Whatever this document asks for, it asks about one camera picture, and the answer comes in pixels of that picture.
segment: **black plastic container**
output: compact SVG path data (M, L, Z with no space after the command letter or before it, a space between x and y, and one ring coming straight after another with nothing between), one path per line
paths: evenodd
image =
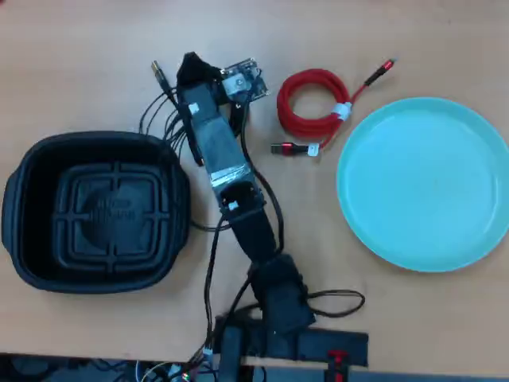
M36 144L10 176L2 242L30 285L114 293L160 281L188 237L189 181L161 140L94 131Z

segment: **cable tie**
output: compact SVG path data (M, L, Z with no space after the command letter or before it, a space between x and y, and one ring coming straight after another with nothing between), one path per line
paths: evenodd
M337 114L337 118L342 121L346 121L352 113L352 103L337 103L336 106L332 109L332 113Z
M317 157L320 153L320 143L311 143L308 146L308 155L310 157Z

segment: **light blue plate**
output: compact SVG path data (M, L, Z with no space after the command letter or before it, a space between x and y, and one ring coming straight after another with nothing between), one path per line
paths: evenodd
M378 256L415 271L452 271L486 256L507 232L509 150L465 106L404 99L352 132L337 192L350 228Z

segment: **coiled red cable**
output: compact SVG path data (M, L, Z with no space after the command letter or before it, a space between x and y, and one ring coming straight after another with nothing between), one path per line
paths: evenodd
M291 135L304 140L324 139L320 148L324 148L334 137L343 122L338 114L331 113L319 119L306 119L293 113L289 99L304 85L316 84L327 88L337 103L350 102L353 104L360 93L367 87L361 86L350 98L343 81L334 73L324 69L308 69L290 76L283 83L278 94L278 117L283 128Z

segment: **table surface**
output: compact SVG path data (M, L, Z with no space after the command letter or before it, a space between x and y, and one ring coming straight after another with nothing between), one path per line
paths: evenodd
M371 370L509 376L509 244L466 269L423 275L370 253L336 198L338 157L352 129L391 101L440 96L489 119L509 141L509 2L466 0L5 0L0 5L0 182L39 139L69 131L136 131L159 92L153 59L175 73L194 50L224 67L256 57L273 95L252 105L248 146L274 187L286 238L310 290L353 288L367 305L351 317L318 319L370 335ZM353 91L384 59L397 66L363 93L319 162L270 155L284 139L275 94L305 68L326 68ZM327 112L312 89L302 115ZM161 119L155 134L161 133ZM218 219L206 173L187 149L193 214ZM271 219L274 213L268 208ZM82 296L33 289L0 256L0 352L184 360L204 338L203 284L212 238L191 232L172 271L133 293ZM246 277L248 259L230 232L220 237L212 284L215 314ZM252 302L249 291L243 302ZM332 299L319 302L333 309Z

